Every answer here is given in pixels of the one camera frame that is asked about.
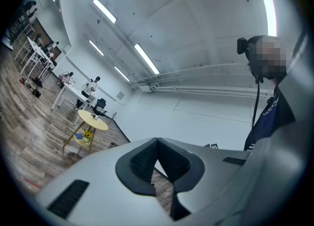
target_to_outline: round tabletop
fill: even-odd
[[[94,127],[95,129],[99,130],[108,130],[108,126],[104,123],[100,118],[97,120],[94,119],[92,113],[87,112],[85,110],[79,110],[78,115],[90,126]]]

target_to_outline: round table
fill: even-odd
[[[83,122],[77,127],[77,129],[75,129],[75,131],[72,133],[72,135],[69,137],[69,139],[65,142],[65,144],[63,145],[63,147],[65,147],[69,141],[73,138],[78,144],[80,144],[82,147],[85,148],[89,148],[88,154],[91,153],[92,151],[92,146],[93,146],[93,141],[94,141],[94,135],[97,129],[102,130],[102,131],[106,131],[108,130],[108,126],[105,122],[103,122],[100,118],[98,118],[97,120],[94,119],[94,117],[92,115],[92,113],[87,112],[85,110],[79,110],[78,111],[78,115],[81,117],[81,119],[83,120]],[[91,128],[94,128],[93,130],[93,134],[92,134],[92,138],[90,140],[90,144],[86,145],[86,142],[82,139],[78,139],[75,134],[76,132],[84,125],[84,124],[88,124],[89,125],[89,129],[88,131],[90,131]]]

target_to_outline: wood plank flooring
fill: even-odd
[[[22,76],[28,82],[32,82],[26,76],[30,67],[26,67],[20,75],[26,63],[25,60],[22,65],[20,64],[25,53],[20,53],[16,61],[13,61],[20,49],[20,43],[16,41],[13,47],[13,51],[0,47],[1,153],[20,188],[34,195],[54,177],[86,157],[88,149],[80,147],[73,140],[65,148],[62,147],[64,141],[79,125],[78,122],[73,126],[73,121],[78,115],[73,108],[76,99],[67,95],[60,107],[56,106],[54,111],[51,110],[60,91],[53,74],[45,77],[43,87],[47,89],[40,89],[40,98],[35,97],[19,82]],[[30,77],[39,75],[40,68],[41,66],[37,65]],[[109,130],[96,132],[92,152],[108,149],[111,142],[118,145],[128,143],[113,120],[108,117],[101,119],[108,124]],[[169,213],[171,183],[156,171],[152,183],[158,201]]]

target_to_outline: ceiling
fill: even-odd
[[[100,1],[117,18],[115,24],[102,16],[93,0],[60,0],[70,43],[97,43],[105,54],[99,58],[118,66],[131,84],[149,77],[159,85],[254,86],[245,55],[236,53],[236,40],[267,34],[263,0]],[[288,0],[274,4],[277,36],[291,52],[300,22]],[[134,49],[137,43],[160,76],[147,68]],[[266,82],[262,87],[270,86]]]

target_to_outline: black pants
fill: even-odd
[[[89,95],[87,93],[85,93],[84,91],[82,91],[82,95],[84,95],[86,98],[89,97]],[[82,106],[83,102],[81,102],[79,99],[77,101],[77,108],[79,108],[80,106]]]

